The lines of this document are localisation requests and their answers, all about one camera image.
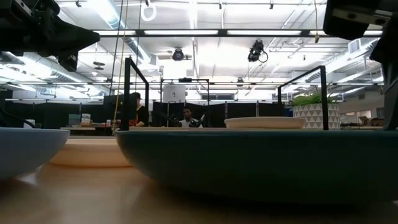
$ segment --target person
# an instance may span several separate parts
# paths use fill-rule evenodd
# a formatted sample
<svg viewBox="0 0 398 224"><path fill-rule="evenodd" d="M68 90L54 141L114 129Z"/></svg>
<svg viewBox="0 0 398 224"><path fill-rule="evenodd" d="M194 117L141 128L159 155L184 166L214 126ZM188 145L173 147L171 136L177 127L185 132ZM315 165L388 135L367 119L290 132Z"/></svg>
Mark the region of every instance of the person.
<svg viewBox="0 0 398 224"><path fill-rule="evenodd" d="M129 126L135 127L148 127L148 111L145 109L145 106L141 105L141 94L132 93L131 96L137 97L137 109L136 109L136 118L129 120Z"/></svg>
<svg viewBox="0 0 398 224"><path fill-rule="evenodd" d="M183 114L184 114L184 119L180 121L181 127L189 128L190 127L189 124L191 123L191 121L199 122L197 119L192 118L192 112L190 108L184 107Z"/></svg>

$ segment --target white geometric planter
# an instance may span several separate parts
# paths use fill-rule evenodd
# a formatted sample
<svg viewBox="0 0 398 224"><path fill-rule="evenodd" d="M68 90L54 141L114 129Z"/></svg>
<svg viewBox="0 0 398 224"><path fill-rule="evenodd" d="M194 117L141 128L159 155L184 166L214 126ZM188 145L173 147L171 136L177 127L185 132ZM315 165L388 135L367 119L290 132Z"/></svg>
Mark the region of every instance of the white geometric planter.
<svg viewBox="0 0 398 224"><path fill-rule="evenodd" d="M329 130L340 130L340 109L337 104L328 104ZM323 130L322 104L295 106L293 117L304 118L304 129Z"/></svg>

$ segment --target bowl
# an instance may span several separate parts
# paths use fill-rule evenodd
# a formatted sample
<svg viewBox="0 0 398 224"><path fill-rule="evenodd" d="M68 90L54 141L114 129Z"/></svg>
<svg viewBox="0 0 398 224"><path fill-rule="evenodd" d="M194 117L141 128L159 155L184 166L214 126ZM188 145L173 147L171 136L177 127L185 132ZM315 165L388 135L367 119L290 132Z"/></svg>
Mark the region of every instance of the bowl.
<svg viewBox="0 0 398 224"><path fill-rule="evenodd" d="M398 199L397 131L226 130L116 136L144 175L199 194L308 204Z"/></svg>
<svg viewBox="0 0 398 224"><path fill-rule="evenodd" d="M302 129L305 119L291 117L252 117L225 120L227 128Z"/></svg>
<svg viewBox="0 0 398 224"><path fill-rule="evenodd" d="M75 167L129 167L116 138L69 139L51 163Z"/></svg>
<svg viewBox="0 0 398 224"><path fill-rule="evenodd" d="M0 179L45 164L65 145L69 134L67 130L0 128Z"/></svg>

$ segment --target green plant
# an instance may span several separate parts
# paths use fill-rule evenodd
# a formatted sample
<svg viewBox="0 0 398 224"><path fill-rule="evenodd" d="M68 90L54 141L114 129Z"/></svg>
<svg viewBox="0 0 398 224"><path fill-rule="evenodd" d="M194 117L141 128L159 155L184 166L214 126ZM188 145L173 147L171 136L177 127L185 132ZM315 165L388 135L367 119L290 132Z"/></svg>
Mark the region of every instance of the green plant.
<svg viewBox="0 0 398 224"><path fill-rule="evenodd" d="M336 98L331 97L331 94L332 93L328 95L328 103L336 103ZM317 86L311 86L303 96L296 96L292 101L293 106L303 106L316 103L322 103L321 88L318 88Z"/></svg>

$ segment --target dark teal bowl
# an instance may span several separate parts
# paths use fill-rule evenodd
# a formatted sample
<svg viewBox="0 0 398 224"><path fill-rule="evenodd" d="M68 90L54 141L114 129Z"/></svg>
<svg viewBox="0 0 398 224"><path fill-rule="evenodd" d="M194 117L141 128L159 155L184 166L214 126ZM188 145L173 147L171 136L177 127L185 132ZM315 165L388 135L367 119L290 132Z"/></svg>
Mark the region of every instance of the dark teal bowl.
<svg viewBox="0 0 398 224"><path fill-rule="evenodd" d="M276 203L398 199L397 131L122 131L146 176L191 192Z"/></svg>

